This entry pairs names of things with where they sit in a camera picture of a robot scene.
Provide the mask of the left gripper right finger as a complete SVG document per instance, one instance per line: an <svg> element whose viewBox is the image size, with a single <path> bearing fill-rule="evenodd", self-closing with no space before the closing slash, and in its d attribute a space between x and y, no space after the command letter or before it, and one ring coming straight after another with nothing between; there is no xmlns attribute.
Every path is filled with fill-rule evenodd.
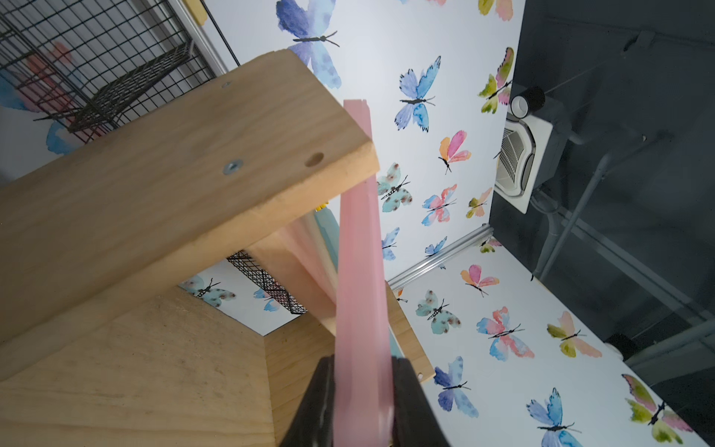
<svg viewBox="0 0 715 447"><path fill-rule="evenodd" d="M394 424L392 445L449 447L411 361L392 358Z"/></svg>

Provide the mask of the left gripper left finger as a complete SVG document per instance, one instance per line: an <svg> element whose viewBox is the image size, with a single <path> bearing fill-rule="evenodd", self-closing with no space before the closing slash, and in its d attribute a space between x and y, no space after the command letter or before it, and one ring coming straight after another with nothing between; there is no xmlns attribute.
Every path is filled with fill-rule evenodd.
<svg viewBox="0 0 715 447"><path fill-rule="evenodd" d="M279 447L332 447L335 403L334 356L324 357Z"/></svg>

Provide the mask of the pink pencil case top shelf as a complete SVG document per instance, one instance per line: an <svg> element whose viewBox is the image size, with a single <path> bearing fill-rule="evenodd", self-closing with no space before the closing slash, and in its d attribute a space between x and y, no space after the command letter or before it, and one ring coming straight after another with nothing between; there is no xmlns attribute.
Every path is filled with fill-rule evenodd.
<svg viewBox="0 0 715 447"><path fill-rule="evenodd" d="M376 151L368 173L342 193L335 346L333 443L387 446L394 391L382 257Z"/></svg>

